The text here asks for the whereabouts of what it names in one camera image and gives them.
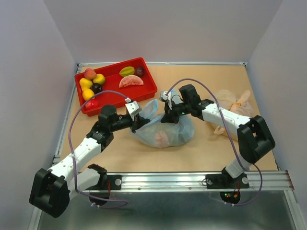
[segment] tan table surface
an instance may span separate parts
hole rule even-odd
[[[195,78],[209,87],[213,92],[222,89],[230,90],[240,96],[245,90],[252,92],[246,70],[243,66],[149,66],[149,71],[158,87],[155,98],[160,91],[168,90],[177,80]],[[208,98],[209,93],[200,85],[191,81],[181,82],[180,86],[192,83],[202,99]],[[152,99],[140,102],[144,107]],[[255,115],[259,115],[258,106],[251,94],[249,99]],[[159,113],[164,105],[159,102]],[[75,96],[70,115],[70,122],[80,108],[78,97]],[[125,114],[125,109],[118,109],[118,114]],[[146,146],[134,139],[128,129],[114,133],[112,143],[98,156],[88,162],[105,167],[109,172],[195,172],[220,171],[235,157],[227,137],[213,134],[213,128],[207,122],[190,116],[195,126],[195,136],[187,144],[179,147],[157,149]],[[97,116],[88,117],[82,113],[77,117],[72,128],[71,139],[74,148],[77,147],[85,135],[97,121]],[[70,153],[66,133],[61,159]],[[264,156],[257,165],[261,170],[277,170],[272,152]]]

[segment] plastic tray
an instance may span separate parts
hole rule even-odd
[[[144,85],[137,85],[137,86],[128,86],[125,88],[119,88],[119,82],[123,78],[119,75],[121,69],[127,66],[133,66],[135,69],[139,66],[144,68],[144,75],[141,79],[144,82]],[[136,100],[136,101],[143,101],[149,98],[153,98],[154,94],[157,92],[157,86],[145,64],[143,58],[139,57],[136,59],[120,62],[117,64],[113,64],[110,66],[105,66],[102,68],[95,69],[96,73],[101,73],[106,78],[106,82],[102,85],[102,90],[114,90],[121,92],[122,94],[126,95],[127,97]],[[82,106],[85,100],[82,97],[82,90],[79,84],[79,80],[84,78],[84,73],[79,73],[75,75],[76,87],[78,98],[80,102],[80,106]],[[101,108],[106,104],[112,104],[116,108],[123,107],[125,105],[124,98],[114,94],[114,93],[103,93],[97,97],[95,97],[98,102],[99,106],[95,109],[88,109],[84,107],[81,111],[88,116],[94,116],[100,113]]]

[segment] plastic bag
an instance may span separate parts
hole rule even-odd
[[[173,90],[172,95],[179,95]],[[181,102],[179,96],[172,96],[172,100],[178,104]],[[161,123],[164,114],[156,115],[158,111],[158,100],[154,99],[140,112],[140,116],[151,121],[132,133],[140,142],[156,147],[165,148],[169,146],[183,145],[194,137],[194,125],[188,115],[181,116],[177,124]]]
[[[228,90],[221,90],[215,94],[220,106],[224,109],[230,110],[239,115],[243,116],[252,116],[254,114],[254,109],[248,101],[250,97],[250,91],[246,90],[239,99],[236,98],[235,94]],[[223,127],[217,126],[214,123],[211,123],[213,126],[214,134],[220,135],[224,134],[227,136],[227,133]],[[237,140],[237,136],[232,134],[232,138]]]

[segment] red apple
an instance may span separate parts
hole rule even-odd
[[[90,100],[88,103],[86,103],[85,105],[85,109],[89,110],[89,109],[95,109],[98,107],[98,100],[93,98],[92,100]]]

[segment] white wall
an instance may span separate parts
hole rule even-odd
[[[284,0],[248,63],[261,111],[307,220],[307,1]]]
[[[248,61],[282,0],[44,0],[76,62]]]
[[[76,66],[42,0],[0,7],[0,229],[25,230],[35,172],[51,165]]]

